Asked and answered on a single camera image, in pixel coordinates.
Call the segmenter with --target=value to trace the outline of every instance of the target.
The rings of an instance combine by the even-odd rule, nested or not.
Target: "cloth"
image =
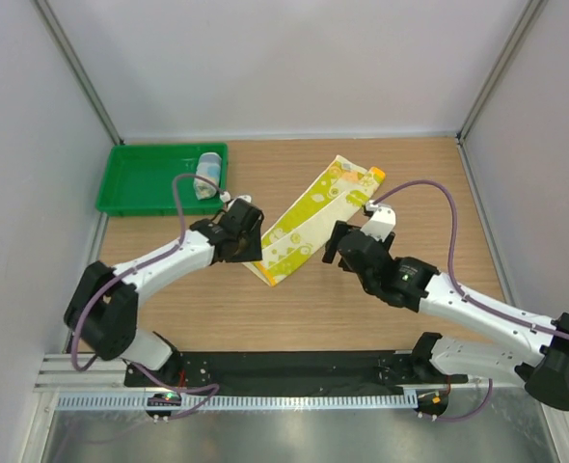
[[[385,174],[366,170],[341,156],[263,234],[263,260],[245,263],[275,286],[301,267],[332,235],[337,220],[349,220],[377,190]]]

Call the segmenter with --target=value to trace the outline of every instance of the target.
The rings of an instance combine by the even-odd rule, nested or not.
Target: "reflective metal surface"
[[[484,393],[453,390],[448,413],[475,408]],[[420,420],[409,410],[221,412],[145,421],[136,412],[56,412],[42,461],[558,462],[539,403],[513,389],[497,389],[484,412],[460,423]],[[85,442],[120,433],[107,444]]]

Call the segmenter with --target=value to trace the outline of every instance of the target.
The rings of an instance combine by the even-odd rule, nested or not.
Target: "metal frame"
[[[51,9],[48,0],[32,0],[32,2],[41,14],[44,24],[51,33],[54,41],[58,44],[62,54],[75,75],[79,86],[93,106],[109,137],[114,144],[123,144],[123,139],[109,117],[102,100],[76,55],[76,52],[66,36],[57,16]],[[474,203],[489,245],[493,263],[497,269],[504,297],[510,304],[517,304],[517,296],[512,290],[513,285],[510,283],[509,275],[502,263],[503,259],[501,258],[501,250],[493,236],[492,221],[486,213],[483,198],[477,188],[474,166],[471,165],[467,154],[466,139],[471,133],[471,130],[474,127],[477,118],[483,111],[488,99],[501,83],[502,77],[505,75],[509,65],[516,57],[529,30],[535,23],[537,17],[541,14],[547,2],[548,0],[528,1],[521,16],[516,22],[514,29],[507,39],[499,58],[495,62],[492,71],[484,82],[482,90],[479,92],[462,128],[456,134],[456,143],[460,152],[463,168],[471,186]],[[87,255],[86,263],[97,259],[102,239],[106,232],[106,226],[107,218],[105,214],[102,214],[95,228],[94,240]],[[79,376],[69,371],[68,358],[68,354],[49,355],[46,356],[43,361],[41,374],[39,375],[39,379],[34,389],[34,394],[38,397],[38,404],[35,408],[34,419],[25,441],[24,452],[22,453],[22,458],[20,460],[22,463],[41,461],[49,428],[53,419],[52,412],[58,403],[60,391],[86,391],[87,389],[91,391],[118,392],[122,386],[123,372],[125,371],[125,364],[123,362],[96,361],[93,368],[94,373]],[[85,356],[81,356],[81,362],[85,362],[86,360]],[[454,387],[471,387],[471,385],[455,385]],[[561,461],[568,462],[569,414],[558,412],[557,410],[553,410],[545,406],[543,408],[559,457]]]

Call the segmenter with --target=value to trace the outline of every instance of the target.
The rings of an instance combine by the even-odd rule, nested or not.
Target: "robotic arm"
[[[94,262],[86,268],[70,300],[64,316],[66,325],[74,330],[94,294],[116,276],[135,269],[96,302],[85,321],[81,339],[102,360],[122,358],[136,362],[165,384],[174,385],[182,371],[181,354],[161,336],[137,327],[139,309],[157,291],[190,272],[216,262],[261,260],[262,221],[263,213],[251,204],[250,197],[242,196],[212,219],[192,224],[184,235],[183,246],[176,239],[145,256],[113,267]],[[148,261],[152,261],[149,266],[141,265]]]
[[[460,341],[424,333],[413,350],[418,375],[469,374],[524,387],[537,400],[569,411],[569,340],[528,329],[471,304],[454,290],[448,274],[415,258],[392,258],[395,213],[385,204],[368,203],[362,227],[338,221],[323,261],[338,252],[339,267],[357,274],[367,294],[393,307],[447,318],[477,331],[495,344]],[[460,286],[474,300],[533,327],[569,334],[569,313],[554,320],[528,313]]]

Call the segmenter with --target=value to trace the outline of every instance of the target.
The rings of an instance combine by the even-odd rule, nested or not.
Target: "metallic floor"
[[[475,408],[485,392],[454,389],[447,415]],[[204,413],[145,422],[136,412],[56,412],[47,463],[557,463],[538,402],[495,389],[490,405],[460,423],[409,410]],[[106,444],[86,440],[108,440]]]

